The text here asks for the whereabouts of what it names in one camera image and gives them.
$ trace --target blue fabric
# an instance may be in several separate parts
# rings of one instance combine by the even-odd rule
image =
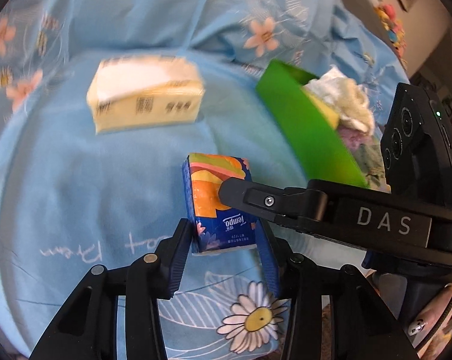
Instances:
[[[275,24],[277,47],[262,56],[243,47],[256,35],[254,20]],[[0,326],[26,355],[91,266],[130,264],[172,234],[186,216],[189,152],[248,158],[255,181],[306,186],[254,92],[272,57],[316,74],[337,64],[370,89],[380,122],[397,83],[407,82],[388,46],[339,0],[11,0],[0,33]],[[100,60],[138,53],[198,65],[206,85],[198,120],[96,136],[86,91]],[[364,256],[277,232],[326,266],[359,266]],[[245,334],[241,348],[221,328],[246,294],[275,309],[272,325],[284,329],[286,306],[267,298],[261,280],[255,251],[189,257],[180,294],[159,306],[168,356],[254,358],[276,349],[271,331],[268,344]],[[123,359],[123,302],[118,331]]]

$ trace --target camera lens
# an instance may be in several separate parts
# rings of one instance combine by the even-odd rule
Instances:
[[[395,128],[395,132],[391,137],[391,149],[393,150],[393,156],[398,159],[403,151],[403,143],[401,142],[401,135],[397,128]]]
[[[403,108],[403,112],[401,112],[401,127],[407,137],[411,136],[411,133],[413,132],[413,118],[411,117],[411,112],[407,108]]]
[[[386,167],[386,169],[389,169],[389,167],[391,166],[391,152],[389,151],[389,149],[386,149],[384,151],[384,166]]]

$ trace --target beige wall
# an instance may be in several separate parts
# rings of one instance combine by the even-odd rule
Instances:
[[[417,0],[409,12],[403,11],[397,0],[384,0],[384,3],[395,7],[398,18],[403,21],[407,43],[404,59],[411,77],[443,38],[450,16],[439,0]]]

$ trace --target colorful plush doll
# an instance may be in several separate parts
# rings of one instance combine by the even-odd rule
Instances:
[[[406,48],[404,40],[405,31],[403,23],[397,19],[395,8],[391,4],[384,4],[383,0],[369,0],[374,10],[378,14],[384,29],[388,33],[389,40],[396,49],[396,55],[401,61],[401,64],[406,68],[406,61],[403,55]]]

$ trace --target green box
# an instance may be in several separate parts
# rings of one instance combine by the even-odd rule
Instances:
[[[309,179],[368,188],[354,157],[302,90],[314,74],[273,59],[256,91]]]

